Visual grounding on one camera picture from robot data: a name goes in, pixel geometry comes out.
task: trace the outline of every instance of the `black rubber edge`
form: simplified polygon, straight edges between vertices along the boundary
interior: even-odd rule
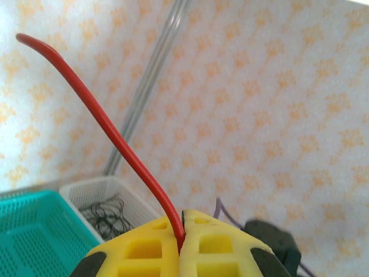
[[[83,258],[69,277],[96,277],[105,259],[104,252],[96,252]]]
[[[182,211],[182,225],[185,228],[185,211]]]
[[[251,254],[264,277],[291,277],[272,253],[260,248],[252,248]]]

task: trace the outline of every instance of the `wall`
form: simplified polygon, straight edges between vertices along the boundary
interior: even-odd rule
[[[119,128],[171,2],[3,1],[0,191],[100,175],[112,151],[66,81],[16,33],[59,51]]]
[[[134,150],[178,210],[211,215],[221,196],[291,230],[318,276],[364,276],[368,26],[347,1],[194,1]]]

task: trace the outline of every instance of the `teal plastic basket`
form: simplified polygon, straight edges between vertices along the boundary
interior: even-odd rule
[[[98,244],[56,192],[0,201],[0,276],[67,277]]]

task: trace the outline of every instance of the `white plastic basket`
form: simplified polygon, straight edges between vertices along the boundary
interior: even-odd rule
[[[79,209],[105,201],[119,193],[120,198],[125,203],[124,216],[133,227],[138,227],[160,217],[159,213],[139,195],[128,188],[119,178],[113,176],[99,177],[68,184],[62,186],[59,193],[101,243],[104,240],[83,217]]]

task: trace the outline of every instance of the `red wire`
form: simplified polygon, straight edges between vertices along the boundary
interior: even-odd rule
[[[163,188],[154,179],[147,168],[142,164],[139,158],[135,155],[128,143],[123,139],[121,134],[110,121],[104,110],[100,107],[96,99],[89,92],[88,88],[82,83],[78,76],[73,72],[63,58],[49,45],[31,36],[18,33],[16,38],[19,42],[29,46],[43,57],[45,57],[65,78],[65,80],[74,89],[76,94],[81,98],[87,106],[93,117],[97,120],[105,134],[113,142],[118,151],[126,159],[128,164],[133,168],[137,175],[142,179],[146,186],[151,190],[160,205],[168,216],[172,225],[174,236],[177,239],[178,252],[185,240],[185,230],[178,213],[176,212],[173,203],[166,195]]]

